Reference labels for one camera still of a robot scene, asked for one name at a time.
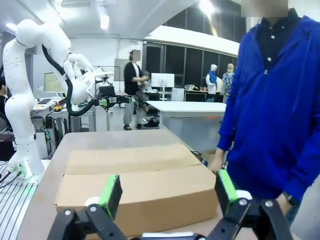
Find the bolt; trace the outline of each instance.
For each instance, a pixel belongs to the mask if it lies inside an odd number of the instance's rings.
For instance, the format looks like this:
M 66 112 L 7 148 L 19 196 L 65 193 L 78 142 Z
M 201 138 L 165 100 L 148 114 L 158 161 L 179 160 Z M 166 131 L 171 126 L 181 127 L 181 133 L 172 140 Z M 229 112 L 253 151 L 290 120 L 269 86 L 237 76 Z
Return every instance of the bolt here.
M 265 202 L 265 205 L 268 207 L 268 208 L 271 208 L 272 206 L 273 206 L 273 203 L 272 203 L 272 201 L 266 201 Z
M 241 205 L 241 206 L 244 206 L 244 205 L 247 205 L 247 200 L 245 200 L 245 199 L 241 199 L 240 201 L 239 201 L 239 204 Z

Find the black wristwatch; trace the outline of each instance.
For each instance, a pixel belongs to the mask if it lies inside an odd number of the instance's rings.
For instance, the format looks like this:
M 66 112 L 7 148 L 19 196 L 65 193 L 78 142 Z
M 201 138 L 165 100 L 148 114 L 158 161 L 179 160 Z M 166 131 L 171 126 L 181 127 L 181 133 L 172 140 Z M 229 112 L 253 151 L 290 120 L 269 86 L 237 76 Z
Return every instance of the black wristwatch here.
M 295 199 L 292 195 L 288 194 L 287 192 L 283 192 L 283 195 L 286 197 L 286 200 L 292 205 L 299 205 L 300 201 L 298 201 L 297 199 Z

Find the collar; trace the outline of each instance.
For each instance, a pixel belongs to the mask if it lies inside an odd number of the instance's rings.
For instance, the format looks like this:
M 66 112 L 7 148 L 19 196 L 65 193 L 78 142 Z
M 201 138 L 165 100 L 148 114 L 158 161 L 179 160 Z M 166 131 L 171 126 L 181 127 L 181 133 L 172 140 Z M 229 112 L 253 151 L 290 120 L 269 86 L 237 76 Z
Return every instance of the collar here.
M 274 28 L 277 26 L 288 26 L 296 21 L 299 21 L 301 18 L 298 16 L 296 10 L 294 8 L 290 8 L 288 11 L 288 16 L 280 18 L 276 23 L 273 25 Z M 270 27 L 270 22 L 264 17 L 261 20 L 261 25 L 263 27 Z

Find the white monitor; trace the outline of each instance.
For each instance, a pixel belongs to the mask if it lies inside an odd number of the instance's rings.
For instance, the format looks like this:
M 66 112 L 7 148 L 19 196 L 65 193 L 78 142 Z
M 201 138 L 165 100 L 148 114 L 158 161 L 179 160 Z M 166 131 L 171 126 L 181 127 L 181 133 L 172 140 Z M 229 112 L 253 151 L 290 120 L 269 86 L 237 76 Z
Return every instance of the white monitor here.
M 175 75 L 169 73 L 151 73 L 151 87 L 175 87 Z
M 44 74 L 44 91 L 57 93 L 64 92 L 64 89 L 58 82 L 56 75 L 53 72 L 48 72 Z

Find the brown table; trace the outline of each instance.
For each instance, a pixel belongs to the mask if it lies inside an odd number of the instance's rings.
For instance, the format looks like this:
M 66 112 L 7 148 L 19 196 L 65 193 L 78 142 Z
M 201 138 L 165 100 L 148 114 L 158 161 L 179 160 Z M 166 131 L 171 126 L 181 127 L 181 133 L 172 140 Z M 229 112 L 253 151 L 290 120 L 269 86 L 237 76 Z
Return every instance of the brown table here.
M 21 224 L 17 240 L 45 240 L 56 217 L 55 199 L 73 150 L 121 149 L 152 147 L 181 142 L 165 129 L 142 131 L 79 132 L 66 134 L 57 148 Z M 207 235 L 221 218 L 219 216 L 170 232 L 195 232 Z M 237 239 L 254 240 L 253 232 L 244 229 Z

